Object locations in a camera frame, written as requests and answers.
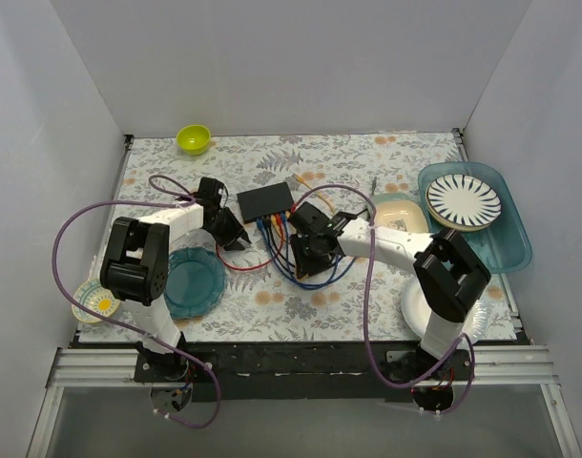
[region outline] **teal plastic bin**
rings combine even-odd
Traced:
[[[421,205],[431,232],[443,226],[433,219],[426,207],[426,188],[431,181],[450,174],[476,177],[490,186],[501,199],[501,216],[488,228],[463,233],[473,251],[480,257],[490,273],[503,274],[524,269],[532,258],[529,236],[520,219],[508,185],[501,174],[492,167],[478,162],[443,162],[425,167],[418,176]]]

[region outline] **red cable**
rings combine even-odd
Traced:
[[[281,239],[281,244],[277,248],[276,255],[274,255],[274,257],[278,256],[281,253],[281,251],[282,251],[282,243],[283,243],[283,240]],[[265,267],[266,265],[268,265],[270,262],[272,262],[274,260],[274,257],[273,257],[273,258],[270,258],[269,260],[267,260],[266,262],[262,262],[261,264],[254,265],[253,267],[236,267],[233,264],[228,264],[225,261],[225,259],[221,257],[221,253],[218,250],[218,245],[215,245],[215,246],[216,246],[216,251],[217,251],[217,257],[221,260],[221,262],[223,262],[223,265],[225,267],[227,267],[228,269],[236,270],[238,272],[248,272],[250,270],[261,269],[262,267]]]

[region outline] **bundle of cables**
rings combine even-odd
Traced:
[[[155,180],[158,178],[167,180],[167,181],[175,184],[175,186],[177,186],[179,189],[182,190],[182,193],[177,192],[177,191],[171,191],[171,190],[168,190],[168,189],[165,189],[165,188],[159,186],[155,182]],[[206,422],[201,423],[201,424],[191,423],[191,422],[189,422],[181,417],[171,415],[170,413],[165,412],[161,409],[155,409],[155,412],[159,413],[161,415],[164,415],[165,418],[169,418],[171,420],[179,422],[187,427],[190,427],[193,429],[202,429],[202,428],[210,426],[215,421],[215,419],[217,418],[218,412],[220,410],[220,405],[221,405],[221,387],[219,385],[218,378],[215,375],[215,372],[213,372],[211,366],[209,364],[206,364],[203,361],[199,360],[195,356],[190,355],[189,353],[187,353],[179,348],[176,348],[174,346],[171,346],[168,343],[165,343],[164,341],[162,341],[161,339],[148,334],[145,330],[140,329],[133,324],[124,323],[124,322],[121,322],[121,321],[116,320],[114,318],[105,317],[103,315],[100,315],[97,312],[92,311],[88,307],[86,307],[83,304],[81,304],[80,302],[78,302],[73,297],[73,295],[65,288],[65,286],[62,284],[62,280],[60,279],[60,274],[59,274],[59,269],[58,269],[58,251],[60,248],[60,242],[62,240],[62,236],[64,235],[66,230],[69,228],[69,226],[76,219],[78,219],[80,216],[84,215],[85,213],[87,213],[95,208],[112,206],[112,205],[133,205],[133,206],[155,207],[155,208],[177,208],[178,206],[193,205],[196,202],[196,200],[194,199],[192,194],[187,190],[187,188],[185,188],[182,184],[180,184],[178,181],[175,181],[172,178],[166,177],[164,175],[153,175],[153,176],[149,177],[149,184],[154,189],[158,190],[159,192],[167,194],[169,196],[173,196],[173,197],[177,198],[177,200],[179,200],[179,201],[177,201],[176,203],[157,203],[157,202],[143,202],[143,201],[135,201],[135,200],[106,200],[106,201],[94,203],[92,205],[88,205],[87,207],[82,208],[81,210],[77,211],[74,215],[72,215],[69,219],[67,219],[64,222],[64,224],[62,224],[62,227],[58,231],[58,234],[55,237],[55,240],[53,242],[53,249],[52,249],[53,280],[55,281],[56,286],[58,287],[58,289],[60,290],[62,295],[67,299],[67,301],[69,301],[70,303],[72,303],[73,305],[78,307],[80,310],[83,310],[85,313],[92,315],[94,317],[97,317],[106,323],[115,324],[117,326],[121,326],[121,327],[129,329],[131,331],[134,331],[138,335],[142,336],[143,339],[151,339],[153,342],[161,345],[162,347],[166,348],[167,350],[175,352],[177,355],[185,358],[188,362],[192,362],[192,363],[196,364],[197,366],[201,367],[209,375],[209,377],[213,380],[213,384],[215,387],[215,393],[216,393],[216,397],[217,397],[215,410],[213,411],[213,414]],[[457,403],[455,403],[453,406],[449,407],[448,409],[443,410],[442,412],[437,412],[437,413],[438,414],[439,413],[447,413],[447,412],[454,410],[467,397],[467,395],[469,393],[469,389],[471,388],[471,383],[473,381],[474,374],[475,374],[475,353],[473,350],[473,344],[471,343],[471,339],[469,338],[469,336],[467,334],[462,334],[462,336],[454,341],[454,343],[452,344],[450,349],[446,352],[446,354],[444,354],[442,356],[442,358],[430,370],[428,370],[422,376],[418,377],[415,380],[412,380],[412,381],[404,383],[404,384],[396,384],[396,383],[389,381],[383,375],[380,368],[378,367],[378,364],[376,363],[376,359],[374,357],[374,354],[373,354],[373,351],[371,348],[371,343],[369,341],[369,289],[370,289],[371,279],[372,279],[372,275],[373,275],[374,261],[376,259],[376,232],[374,229],[374,218],[376,215],[376,207],[375,207],[374,203],[371,201],[371,199],[368,196],[366,196],[364,193],[362,193],[361,191],[358,191],[350,186],[346,186],[343,184],[329,184],[329,185],[315,187],[312,190],[310,190],[309,192],[307,192],[306,194],[304,194],[300,198],[300,200],[298,200],[298,202],[296,202],[296,206],[299,205],[304,199],[306,199],[312,193],[318,192],[319,190],[326,189],[326,188],[341,188],[341,189],[351,191],[355,194],[358,194],[367,202],[369,207],[371,207],[371,209],[372,209],[371,218],[369,221],[370,226],[371,226],[369,262],[367,265],[367,276],[365,279],[365,290],[364,290],[364,344],[365,344],[365,350],[367,353],[367,358],[369,360],[369,363],[372,367],[373,372],[375,373],[376,377],[386,386],[389,386],[391,388],[396,388],[396,389],[411,388],[411,387],[415,386],[416,384],[418,384],[419,382],[422,382],[422,381],[428,379],[429,377],[431,377],[431,375],[436,370],[438,370],[448,360],[448,358],[452,355],[452,353],[454,352],[454,350],[456,349],[458,344],[461,342],[461,340],[465,339],[467,341],[468,347],[469,347],[470,369],[471,369],[471,375],[469,376],[467,387]],[[267,229],[264,227],[263,224],[260,226],[260,230],[263,231],[262,233],[264,235],[264,238],[266,239],[266,241],[269,241],[268,245],[271,248],[272,238],[270,237],[270,234],[268,233]],[[284,225],[284,232],[287,236],[286,239],[287,239],[287,243],[288,243],[289,238],[288,238],[288,231],[286,230],[286,224]],[[273,258],[270,261],[272,261],[276,265],[278,265],[277,261],[274,260],[274,258],[277,258],[276,256],[274,256],[275,253],[272,253],[272,254],[273,254]],[[286,275],[289,272],[292,272],[291,271],[291,262],[289,261],[289,258],[288,258],[288,246],[287,246],[286,254],[287,254],[287,256],[286,256],[287,269],[286,270],[283,269],[282,268],[283,264],[280,263],[281,273],[283,273],[283,275]],[[348,270],[348,268],[350,268],[350,265],[348,267],[346,267],[346,270],[342,273],[342,275]],[[333,280],[334,280],[336,267],[337,267],[337,263],[334,266],[333,273],[332,273],[331,278],[330,278],[331,282],[333,282]],[[293,281],[295,281],[295,279],[293,278],[293,275],[290,275],[289,280],[291,280],[291,279],[293,279]],[[304,287],[307,287],[307,289],[322,287],[321,285],[308,285],[308,284],[303,284],[303,283],[300,283],[300,284]]]
[[[336,277],[336,272],[338,271],[338,264],[342,257],[338,256],[334,259],[333,269],[331,270],[331,275],[327,281],[323,283],[303,283],[296,279],[295,269],[296,265],[289,259],[289,230],[287,228],[287,220],[284,213],[275,216],[275,222],[279,226],[279,236],[281,238],[281,243],[284,243],[285,254],[281,252],[280,249],[274,247],[274,231],[272,231],[272,223],[270,219],[258,219],[257,226],[260,229],[261,236],[265,240],[265,245],[270,253],[271,261],[276,266],[276,268],[281,272],[282,276],[292,283],[296,284],[301,289],[306,290],[317,290],[325,288],[326,286],[335,283],[341,279],[352,267],[355,260],[353,259],[342,273]]]

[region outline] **floral tablecloth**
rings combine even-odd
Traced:
[[[149,187],[148,176],[165,174],[196,189],[201,177],[216,177],[230,192],[228,206],[239,217],[236,193],[287,181],[294,198],[306,189],[293,178],[302,176],[313,186],[344,183],[367,194],[377,179],[376,194],[404,192],[418,201],[417,178],[428,164],[460,160],[452,134],[379,135],[283,135],[229,136],[215,138],[203,156],[180,153],[173,139],[137,139],[124,172],[119,198],[170,201]],[[364,203],[344,190],[323,192],[341,209],[358,212]],[[324,212],[317,198],[311,202]],[[117,206],[114,218],[139,217],[153,210]],[[246,226],[252,247],[244,252],[224,253],[238,266],[256,265],[268,259],[255,224]],[[203,231],[191,233],[186,246],[214,250],[212,238]],[[341,268],[348,260],[342,262]],[[227,272],[221,302],[204,317],[178,322],[191,342],[263,341],[360,341],[362,298],[366,260],[358,260],[349,273],[320,291],[305,291],[286,281],[268,265],[253,272]],[[322,274],[326,280],[328,273]],[[416,340],[402,315],[400,301],[410,275],[376,263],[370,304],[370,336],[373,340]],[[482,301],[491,306],[487,340],[515,339],[507,296],[495,276]],[[120,310],[116,317],[130,322]],[[105,323],[80,326],[82,343],[133,342],[136,335]]]

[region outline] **black rectangular object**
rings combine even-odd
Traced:
[[[244,223],[291,210],[293,196],[285,182],[239,193],[238,204]]]

